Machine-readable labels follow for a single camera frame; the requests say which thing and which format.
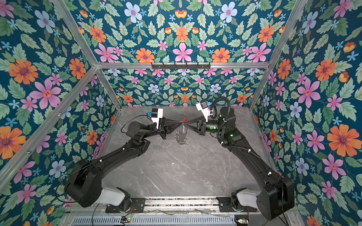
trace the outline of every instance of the light blue flower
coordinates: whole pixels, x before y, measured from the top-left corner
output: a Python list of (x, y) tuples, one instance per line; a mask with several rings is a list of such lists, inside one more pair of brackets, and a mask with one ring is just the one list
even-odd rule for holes
[(13, 127), (14, 124), (18, 124), (15, 120), (16, 118), (10, 119), (10, 118), (6, 118), (6, 120), (8, 121), (7, 123), (5, 123), (5, 125), (10, 125), (10, 127)]
[(3, 44), (3, 46), (2, 46), (3, 49), (6, 48), (8, 51), (10, 51), (10, 49), (13, 48), (12, 46), (10, 46), (9, 42), (5, 43), (4, 41), (1, 41), (1, 43)]
[(348, 59), (348, 62), (351, 61), (351, 60), (356, 60), (356, 56), (358, 56), (359, 54), (354, 54), (354, 51), (351, 52), (351, 55), (350, 56), (347, 56)]
[(41, 170), (40, 170), (39, 167), (38, 167), (36, 170), (33, 170), (33, 173), (34, 173), (33, 175), (34, 175), (34, 176), (38, 176), (39, 173), (40, 173), (40, 171), (41, 171)]
[(332, 121), (334, 122), (333, 125), (339, 125), (342, 122), (342, 120), (338, 120), (338, 116), (336, 117), (336, 119), (332, 119)]
[(190, 15), (190, 14), (188, 14), (188, 15), (187, 15), (187, 20), (191, 22), (191, 20), (193, 19), (193, 17), (192, 17), (192, 16), (193, 16), (192, 14), (191, 14), (191, 15)]

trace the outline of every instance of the aluminum frame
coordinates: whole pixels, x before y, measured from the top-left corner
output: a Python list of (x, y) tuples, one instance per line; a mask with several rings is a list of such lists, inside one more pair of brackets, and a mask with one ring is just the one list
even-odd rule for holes
[(279, 59), (279, 56), (282, 53), (282, 50), (283, 50), (284, 46), (286, 45), (286, 43), (289, 39), (289, 36), (290, 36), (291, 32), (293, 31), (298, 18), (300, 17), (300, 14), (303, 12), (304, 6), (306, 5), (307, 1), (308, 0), (296, 0), (294, 8), (293, 8), (292, 12), (290, 13), (287, 23), (285, 24), (284, 31), (283, 31), (282, 35), (280, 36), (278, 44), (275, 47), (275, 49), (270, 57), (269, 68), (264, 72), (263, 77), (261, 78), (261, 80), (259, 82), (258, 88), (256, 88), (256, 90), (255, 90), (253, 101), (249, 105), (250, 110), (253, 110), (256, 102), (258, 101), (258, 99), (268, 81), (268, 77), (273, 72), (275, 65)]

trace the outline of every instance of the floral wallpaper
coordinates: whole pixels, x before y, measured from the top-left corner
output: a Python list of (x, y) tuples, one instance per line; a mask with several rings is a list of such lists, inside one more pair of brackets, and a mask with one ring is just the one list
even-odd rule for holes
[[(64, 193), (66, 182), (57, 186), (72, 173), (73, 163), (96, 158), (116, 112), (94, 76), (0, 194), (0, 225), (59, 225), (63, 201), (72, 199)], [(0, 127), (2, 133), (11, 129)]]
[(89, 65), (49, 1), (1, 0), (0, 36), (1, 169)]
[(309, 1), (254, 108), (308, 226), (362, 225), (361, 1)]

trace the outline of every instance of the cable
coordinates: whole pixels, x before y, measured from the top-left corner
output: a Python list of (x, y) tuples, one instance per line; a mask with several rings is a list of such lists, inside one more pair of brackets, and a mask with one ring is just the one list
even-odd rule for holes
[(136, 117), (130, 119), (128, 122), (126, 122), (126, 123), (122, 126), (122, 128), (121, 128), (121, 133), (125, 133), (125, 132), (123, 132), (122, 130), (123, 130), (123, 128), (124, 128), (130, 121), (132, 121), (133, 119), (135, 119), (135, 118), (137, 118), (137, 117), (140, 117), (140, 116), (147, 116), (147, 118), (152, 121), (152, 119), (150, 119), (150, 117), (149, 117), (148, 115), (137, 115)]
[(93, 224), (93, 215), (94, 215), (94, 213), (96, 212), (96, 209), (97, 209), (98, 205), (99, 205), (99, 203), (97, 204), (97, 206), (96, 206), (96, 207), (94, 208), (94, 210), (93, 210), (93, 214), (92, 214), (92, 226), (94, 226), (94, 224)]

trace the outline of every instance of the small blue flower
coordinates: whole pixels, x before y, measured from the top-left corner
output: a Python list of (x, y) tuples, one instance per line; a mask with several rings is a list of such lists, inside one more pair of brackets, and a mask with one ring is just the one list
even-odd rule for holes
[(354, 54), (354, 51), (351, 52), (351, 55), (350, 56), (347, 56), (348, 59), (348, 62), (351, 61), (351, 60), (356, 60), (356, 56), (358, 56), (359, 54)]
[(57, 68), (56, 66), (54, 66), (52, 69), (53, 69), (53, 71), (56, 72), (56, 73), (58, 73), (58, 71), (59, 71), (59, 68)]
[(13, 109), (15, 109), (16, 107), (19, 107), (20, 102), (16, 102), (15, 100), (13, 100), (12, 103), (9, 103), (9, 106), (13, 106)]
[(10, 51), (10, 49), (13, 48), (12, 46), (10, 46), (9, 42), (5, 43), (4, 41), (1, 41), (1, 43), (3, 44), (3, 46), (2, 46), (3, 49), (6, 48), (8, 51)]
[(18, 124), (15, 120), (16, 118), (10, 119), (10, 118), (6, 118), (6, 120), (8, 121), (7, 123), (5, 123), (5, 125), (10, 125), (10, 127), (13, 127), (14, 124)]
[(337, 42), (337, 46), (336, 46), (337, 50), (339, 50), (340, 48), (343, 48), (342, 44), (343, 44), (343, 41)]
[(191, 22), (191, 20), (193, 19), (193, 17), (192, 17), (192, 16), (193, 16), (192, 14), (191, 14), (191, 15), (190, 15), (190, 14), (188, 14), (188, 15), (187, 15), (187, 20)]
[(220, 14), (222, 14), (222, 11), (220, 11), (220, 8), (219, 8), (217, 11), (215, 11), (215, 14), (216, 14), (217, 16), (219, 16)]
[(171, 15), (171, 14), (170, 14), (170, 18), (169, 18), (169, 19), (170, 19), (171, 21), (176, 20), (176, 19), (175, 19), (175, 15)]
[(34, 176), (38, 176), (40, 171), (39, 167), (36, 170), (33, 170)]
[(342, 122), (342, 120), (338, 120), (338, 116), (336, 117), (336, 119), (332, 119), (332, 121), (334, 122), (333, 125), (339, 125)]

